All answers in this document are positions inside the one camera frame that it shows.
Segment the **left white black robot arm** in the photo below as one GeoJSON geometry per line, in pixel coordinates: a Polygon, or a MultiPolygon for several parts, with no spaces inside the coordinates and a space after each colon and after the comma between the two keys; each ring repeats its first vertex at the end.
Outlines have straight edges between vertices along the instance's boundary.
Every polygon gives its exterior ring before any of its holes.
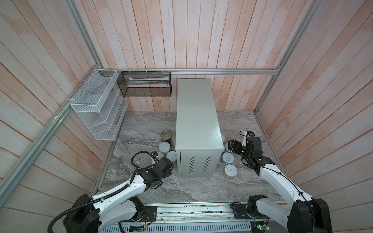
{"type": "Polygon", "coordinates": [[[173,162],[160,158],[145,168],[135,168],[129,180],[101,194],[83,194],[63,213],[68,233],[97,233],[122,220],[137,221],[143,216],[143,204],[137,198],[148,189],[157,189],[162,179],[171,176],[173,162]]]}

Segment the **pink can pull-tab lid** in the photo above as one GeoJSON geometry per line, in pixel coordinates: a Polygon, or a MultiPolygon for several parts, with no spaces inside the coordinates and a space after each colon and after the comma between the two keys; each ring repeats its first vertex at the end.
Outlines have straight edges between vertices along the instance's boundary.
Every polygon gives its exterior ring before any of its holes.
{"type": "Polygon", "coordinates": [[[166,155],[166,158],[169,159],[174,164],[177,163],[177,152],[176,151],[169,151],[166,155]]]}

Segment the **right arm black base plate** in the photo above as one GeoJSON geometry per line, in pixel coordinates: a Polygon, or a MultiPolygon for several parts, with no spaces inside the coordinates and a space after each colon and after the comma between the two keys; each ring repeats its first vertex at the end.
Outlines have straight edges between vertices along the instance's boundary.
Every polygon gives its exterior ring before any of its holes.
{"type": "Polygon", "coordinates": [[[234,202],[234,203],[230,204],[230,208],[233,211],[235,219],[252,219],[252,217],[248,214],[248,205],[247,204],[234,202]]]}

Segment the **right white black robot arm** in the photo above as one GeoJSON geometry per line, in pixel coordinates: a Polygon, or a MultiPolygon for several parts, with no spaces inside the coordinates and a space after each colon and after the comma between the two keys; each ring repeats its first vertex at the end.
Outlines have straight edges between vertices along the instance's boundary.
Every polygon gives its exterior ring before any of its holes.
{"type": "Polygon", "coordinates": [[[323,199],[315,199],[293,183],[280,171],[275,162],[263,155],[261,140],[248,131],[244,140],[227,142],[229,152],[240,156],[241,162],[265,179],[287,203],[283,207],[265,195],[250,196],[247,214],[254,218],[251,222],[253,233],[263,233],[265,225],[259,224],[259,217],[268,217],[290,233],[331,233],[332,223],[328,204],[323,199]]]}

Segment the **yellow can pull-tab lid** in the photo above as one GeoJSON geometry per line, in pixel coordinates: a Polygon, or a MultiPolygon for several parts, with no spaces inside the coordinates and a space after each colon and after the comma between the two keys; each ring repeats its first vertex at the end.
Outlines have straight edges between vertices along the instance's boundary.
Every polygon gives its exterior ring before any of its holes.
{"type": "Polygon", "coordinates": [[[161,158],[164,157],[164,154],[162,154],[161,152],[158,152],[157,153],[157,159],[160,160],[161,158]]]}

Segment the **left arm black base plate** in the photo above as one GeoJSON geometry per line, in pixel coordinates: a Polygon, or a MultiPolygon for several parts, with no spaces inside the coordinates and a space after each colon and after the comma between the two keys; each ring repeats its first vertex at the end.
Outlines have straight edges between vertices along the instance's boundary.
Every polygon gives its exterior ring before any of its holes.
{"type": "Polygon", "coordinates": [[[140,209],[140,219],[138,221],[140,222],[155,222],[157,218],[157,206],[151,205],[151,206],[144,206],[140,209]]]}

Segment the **green white can pull-tab lid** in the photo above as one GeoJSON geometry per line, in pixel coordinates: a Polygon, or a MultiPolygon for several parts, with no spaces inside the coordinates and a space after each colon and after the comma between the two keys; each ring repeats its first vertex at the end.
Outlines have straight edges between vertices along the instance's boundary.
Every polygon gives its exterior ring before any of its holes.
{"type": "Polygon", "coordinates": [[[228,148],[228,143],[225,143],[224,148],[225,148],[225,150],[224,150],[225,152],[230,152],[230,150],[228,148]]]}

